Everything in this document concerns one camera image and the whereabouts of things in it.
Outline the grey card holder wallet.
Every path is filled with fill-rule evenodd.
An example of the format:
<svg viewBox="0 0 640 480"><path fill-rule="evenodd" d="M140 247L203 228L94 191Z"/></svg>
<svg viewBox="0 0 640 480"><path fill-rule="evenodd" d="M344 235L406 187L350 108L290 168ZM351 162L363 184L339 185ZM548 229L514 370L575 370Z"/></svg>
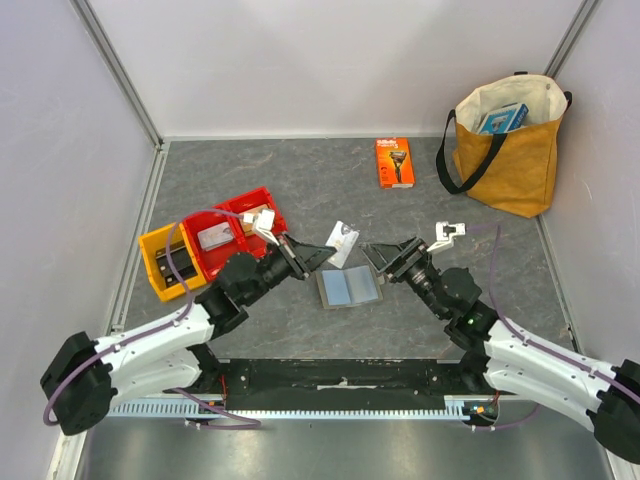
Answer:
<svg viewBox="0 0 640 480"><path fill-rule="evenodd" d="M321 270L315 276L324 309L358 307L383 300L383 281L371 266Z"/></svg>

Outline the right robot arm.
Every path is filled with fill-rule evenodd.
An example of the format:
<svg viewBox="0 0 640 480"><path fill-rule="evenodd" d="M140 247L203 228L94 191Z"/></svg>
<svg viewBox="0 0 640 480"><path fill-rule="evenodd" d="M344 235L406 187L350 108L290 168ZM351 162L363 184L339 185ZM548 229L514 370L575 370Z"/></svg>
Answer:
<svg viewBox="0 0 640 480"><path fill-rule="evenodd" d="M480 299L466 268L440 270L426 243L366 243L367 260L392 283L406 283L446 326L469 362L458 368L467 392L487 387L554 410L592 432L612 454L639 461L639 365L584 356L547 341L499 314Z"/></svg>

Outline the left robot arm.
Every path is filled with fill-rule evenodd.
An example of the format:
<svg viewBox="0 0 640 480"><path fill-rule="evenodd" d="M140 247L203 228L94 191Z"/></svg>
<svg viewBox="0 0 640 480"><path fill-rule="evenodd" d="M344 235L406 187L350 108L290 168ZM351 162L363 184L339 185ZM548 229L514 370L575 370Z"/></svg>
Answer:
<svg viewBox="0 0 640 480"><path fill-rule="evenodd" d="M212 391L221 367L209 342L237 328L247 307L285 279L308 278L335 252L282 234L261 258L231 255L214 281L172 314L98 339L84 331L69 336L40 379L44 423L73 436L129 400L173 389Z"/></svg>

